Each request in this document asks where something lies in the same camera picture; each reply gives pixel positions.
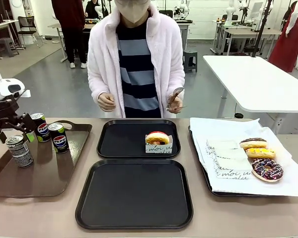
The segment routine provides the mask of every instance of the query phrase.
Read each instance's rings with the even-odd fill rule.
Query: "red dress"
[[[293,71],[298,56],[298,18],[286,38],[286,29],[289,25],[290,17],[291,15],[268,60],[268,62],[287,73]]]

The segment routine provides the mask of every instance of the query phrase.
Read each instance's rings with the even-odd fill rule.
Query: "gray plastic stool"
[[[198,72],[198,52],[196,51],[183,51],[184,56],[184,72],[187,73],[189,70],[195,69]]]
[[[16,49],[13,39],[11,38],[0,38],[0,56],[2,57],[1,45],[4,45],[9,57],[14,57],[14,53],[19,54],[19,51]]]

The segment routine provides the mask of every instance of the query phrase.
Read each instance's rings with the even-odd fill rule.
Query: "chocolate donut with sprinkles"
[[[272,159],[256,159],[252,167],[253,174],[266,182],[277,182],[284,174],[283,168]]]

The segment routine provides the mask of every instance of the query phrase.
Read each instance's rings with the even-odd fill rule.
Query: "white fleece jacket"
[[[159,107],[163,118],[174,118],[175,114],[165,108],[174,89],[184,85],[180,28],[172,18],[160,14],[152,4],[149,10],[151,17],[147,21],[147,44],[154,66]],[[92,28],[89,38],[88,82],[94,102],[97,103],[103,92],[111,93],[115,98],[116,109],[113,113],[106,113],[108,118],[126,117],[116,35],[119,22],[120,12],[115,8]]]

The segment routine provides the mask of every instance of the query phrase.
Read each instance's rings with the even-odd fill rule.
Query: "floor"
[[[215,118],[217,115],[223,86],[203,60],[204,55],[213,54],[210,47],[209,41],[188,43],[189,49],[198,51],[198,72],[186,74],[184,104],[187,107],[178,115],[179,118]],[[60,63],[61,58],[62,52],[59,50],[16,75],[32,94],[31,99],[20,99],[19,112],[43,112],[47,117],[104,117],[91,98],[87,70],[79,67],[70,69],[68,62]],[[297,70],[292,75],[298,79]],[[223,116],[234,117],[234,109],[235,101],[229,96]],[[273,124],[267,114],[250,114],[239,106],[236,111],[244,114],[244,118],[260,118],[263,126]],[[280,133],[298,133],[298,114],[287,117]]]
[[[44,41],[43,46],[41,41],[38,44],[40,47],[36,44],[26,45],[26,50],[19,50],[20,54],[12,58],[3,55],[3,59],[0,59],[2,77],[12,78],[61,48],[60,44],[51,41]]]

